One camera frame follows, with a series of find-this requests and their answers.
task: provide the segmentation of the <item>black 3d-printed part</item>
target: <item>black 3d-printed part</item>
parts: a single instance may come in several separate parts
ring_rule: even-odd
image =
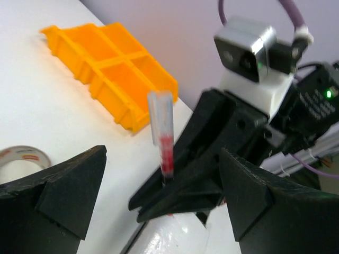
[[[335,62],[333,64],[333,67],[336,69],[336,70],[339,70],[339,61]]]
[[[325,133],[339,121],[338,95],[339,72],[325,62],[298,83],[288,128],[305,136]]]
[[[223,150],[220,174],[242,254],[339,253],[339,196],[301,186]]]
[[[266,124],[263,113],[235,96],[215,89],[203,92],[174,146],[174,180],[163,188],[158,168],[131,198],[130,210],[141,207],[137,221],[168,213],[209,211],[220,204],[224,197],[220,149],[226,147],[248,158],[251,148],[258,149],[254,144]]]
[[[283,41],[276,42],[269,49],[270,68],[285,74],[297,71],[297,63],[308,47],[305,39],[295,39],[292,45]]]
[[[0,185],[0,253],[75,254],[106,164],[105,146]]]

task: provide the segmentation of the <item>cable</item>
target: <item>cable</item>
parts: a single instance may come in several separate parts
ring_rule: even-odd
[[[321,158],[321,157],[324,157],[324,156],[334,157],[334,156],[339,155],[339,145],[336,145],[336,146],[330,147],[330,148],[326,148],[325,150],[320,149],[322,151],[319,150],[319,147],[314,147],[313,150],[314,151],[312,151],[312,153],[315,152],[316,158],[319,158],[319,157]],[[314,160],[312,157],[309,157],[309,158],[303,159],[303,161],[307,164],[312,164],[312,163],[316,162],[317,159]],[[277,167],[274,168],[274,169],[270,169],[270,168],[267,168],[267,167],[264,167],[264,168],[266,170],[270,171],[273,174],[276,174],[276,175],[283,177],[286,174],[281,170],[281,167],[282,167],[282,165],[280,167],[279,167],[279,165],[277,165]],[[299,171],[301,168],[303,168],[303,165],[301,165],[298,161],[297,161],[296,164],[294,163],[294,161],[293,162],[291,161],[291,163],[289,163],[288,166],[283,167],[284,171],[287,172],[290,175]]]
[[[298,7],[293,0],[278,0],[282,7],[287,12],[290,20],[292,21],[295,29],[306,26],[304,18],[302,17]],[[224,0],[218,0],[219,17],[223,25],[226,25],[227,20],[224,13]]]
[[[311,167],[310,165],[308,165],[307,163],[305,163],[304,161],[299,159],[297,156],[295,156],[295,155],[291,155],[291,156],[293,158],[295,158],[306,169],[312,171],[313,173],[316,173],[317,175],[326,176],[326,177],[329,177],[329,178],[334,178],[334,179],[338,179],[339,180],[339,175],[333,175],[333,174],[328,174],[328,173],[325,173],[325,172],[321,172],[321,171],[315,169],[314,167]]]
[[[227,20],[224,12],[224,0],[218,1],[218,11],[219,11],[219,17],[223,25],[226,25]]]
[[[294,78],[295,78],[295,80],[296,80],[297,82],[299,82],[299,81],[302,80],[302,77],[300,77],[300,76],[298,76],[298,75],[295,75]]]
[[[308,62],[304,65],[298,66],[297,70],[305,69],[305,68],[308,68],[308,67],[320,68],[321,66],[323,66],[323,64],[321,62]]]
[[[302,17],[298,7],[293,0],[278,0],[282,7],[287,12],[295,29],[306,26],[304,18]]]

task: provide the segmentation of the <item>screw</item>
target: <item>screw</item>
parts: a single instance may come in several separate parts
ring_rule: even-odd
[[[265,139],[270,139],[272,137],[272,132],[270,131],[265,131],[264,132],[264,138]]]
[[[298,48],[293,48],[292,49],[292,57],[296,58],[298,56],[299,50]]]

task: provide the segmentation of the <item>red liquid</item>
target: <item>red liquid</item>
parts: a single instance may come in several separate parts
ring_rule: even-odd
[[[160,156],[161,156],[161,171],[164,178],[170,180],[173,178],[174,158],[173,158],[173,137],[160,137]]]

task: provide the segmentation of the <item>test tube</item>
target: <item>test tube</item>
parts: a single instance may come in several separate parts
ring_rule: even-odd
[[[173,96],[171,92],[150,92],[147,95],[153,144],[160,149],[163,185],[173,179]]]

